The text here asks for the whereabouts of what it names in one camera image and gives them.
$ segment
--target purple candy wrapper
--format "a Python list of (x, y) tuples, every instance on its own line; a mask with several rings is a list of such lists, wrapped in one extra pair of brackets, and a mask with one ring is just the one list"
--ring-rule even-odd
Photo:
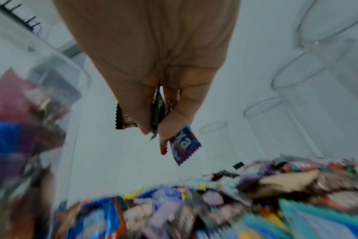
[(170, 139), (170, 145), (174, 159), (179, 166), (201, 146), (189, 125)]

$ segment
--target clear plastic bin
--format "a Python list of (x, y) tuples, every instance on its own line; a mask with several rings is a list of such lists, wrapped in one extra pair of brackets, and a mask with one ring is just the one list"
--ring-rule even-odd
[(297, 39), (358, 99), (358, 0), (307, 0)]
[(280, 97), (273, 97), (250, 106), (244, 112), (263, 152), (268, 158), (290, 154), (314, 157), (306, 137), (293, 121)]
[(295, 58), (271, 87), (324, 156), (358, 158), (358, 100), (316, 57)]
[(204, 149), (208, 156), (211, 172), (231, 170), (238, 163), (238, 157), (231, 139), (228, 123), (216, 122), (200, 129)]
[(52, 205), (67, 194), (54, 185), (69, 183), (71, 164), (60, 161), (71, 161), (90, 84), (79, 66), (0, 13), (0, 238), (49, 237)]

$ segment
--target hand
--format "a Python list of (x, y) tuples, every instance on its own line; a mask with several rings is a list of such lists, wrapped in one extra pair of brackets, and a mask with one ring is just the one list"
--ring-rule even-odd
[(80, 48), (123, 111), (147, 134), (161, 84), (178, 101), (158, 133), (169, 139), (191, 124), (223, 65), (239, 0), (55, 0)]

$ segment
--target pile of candy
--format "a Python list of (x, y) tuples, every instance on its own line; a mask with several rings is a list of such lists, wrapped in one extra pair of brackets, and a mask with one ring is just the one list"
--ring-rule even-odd
[(78, 202), (56, 238), (358, 238), (358, 162), (282, 155), (176, 185)]
[[(158, 125), (162, 120), (173, 110), (176, 106), (176, 102), (168, 101), (165, 105), (163, 97), (159, 91), (160, 87), (155, 89), (153, 103), (151, 104), (151, 129), (153, 136), (150, 140), (157, 136)], [(116, 108), (116, 129), (124, 130), (130, 127), (137, 127), (137, 123), (125, 112), (122, 111), (120, 105)], [(176, 136), (169, 140), (160, 140), (159, 147), (161, 154), (167, 153), (167, 144), (170, 142), (171, 151), (175, 162), (180, 166), (184, 163), (201, 144), (192, 133), (189, 125), (181, 130)]]
[(80, 98), (54, 70), (39, 84), (11, 69), (0, 77), (0, 238), (46, 237), (54, 179), (40, 155), (62, 147), (57, 121)]

